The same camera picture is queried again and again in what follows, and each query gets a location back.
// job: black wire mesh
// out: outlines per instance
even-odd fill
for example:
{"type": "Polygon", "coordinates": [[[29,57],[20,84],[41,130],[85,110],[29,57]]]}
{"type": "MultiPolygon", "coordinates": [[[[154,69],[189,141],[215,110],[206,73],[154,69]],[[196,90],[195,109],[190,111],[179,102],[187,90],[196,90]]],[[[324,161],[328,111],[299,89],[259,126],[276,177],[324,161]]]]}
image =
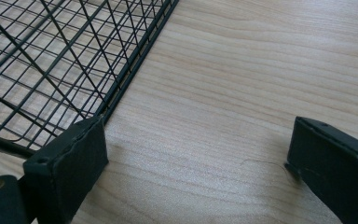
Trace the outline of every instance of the black wire mesh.
{"type": "Polygon", "coordinates": [[[105,121],[177,0],[1,0],[0,140],[39,149],[105,121]]]}

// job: table surface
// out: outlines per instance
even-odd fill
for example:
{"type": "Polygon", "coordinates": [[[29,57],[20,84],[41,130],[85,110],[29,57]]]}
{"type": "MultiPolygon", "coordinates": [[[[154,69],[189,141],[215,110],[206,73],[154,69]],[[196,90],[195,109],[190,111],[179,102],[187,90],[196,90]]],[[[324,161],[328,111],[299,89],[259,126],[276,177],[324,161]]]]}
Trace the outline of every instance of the table surface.
{"type": "Polygon", "coordinates": [[[339,223],[283,168],[296,116],[358,138],[358,1],[181,0],[73,223],[339,223]]]}

